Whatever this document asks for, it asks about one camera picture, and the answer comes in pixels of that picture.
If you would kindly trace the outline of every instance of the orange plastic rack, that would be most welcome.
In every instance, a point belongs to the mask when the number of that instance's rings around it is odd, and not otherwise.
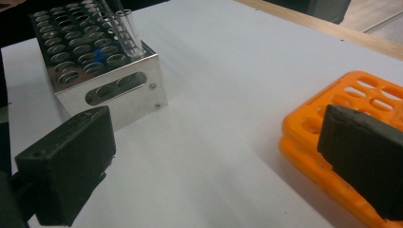
[[[375,209],[317,152],[326,105],[348,106],[403,130],[403,87],[372,74],[347,73],[290,113],[282,123],[282,154],[319,188],[369,227],[402,228],[403,221],[381,218]]]

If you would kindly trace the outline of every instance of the floor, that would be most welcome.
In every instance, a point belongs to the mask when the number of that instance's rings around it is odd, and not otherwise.
[[[403,0],[352,0],[340,25],[403,43]]]

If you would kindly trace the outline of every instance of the white table surface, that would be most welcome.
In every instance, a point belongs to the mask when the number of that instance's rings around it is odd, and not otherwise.
[[[115,132],[116,158],[73,227],[364,227],[281,156],[280,124],[348,71],[403,85],[402,62],[230,0],[134,17],[169,106]],[[36,40],[2,52],[15,156],[67,116]]]

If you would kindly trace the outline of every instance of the wooden table edge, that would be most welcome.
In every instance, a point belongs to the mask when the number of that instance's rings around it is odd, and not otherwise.
[[[313,16],[309,16],[297,11],[293,11],[275,4],[264,2],[262,0],[236,0],[243,5],[256,10],[270,13],[276,17],[302,25],[304,27],[315,29],[323,33],[335,36],[339,39],[351,42],[353,44],[374,50],[376,52],[388,55],[403,61],[403,45],[394,43],[370,34],[336,25]]]

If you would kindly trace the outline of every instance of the glass test tube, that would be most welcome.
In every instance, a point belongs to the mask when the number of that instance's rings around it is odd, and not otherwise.
[[[99,0],[105,10],[112,31],[119,40],[125,54],[129,57],[140,57],[144,54],[143,44],[134,27],[130,9],[124,9],[120,0]]]

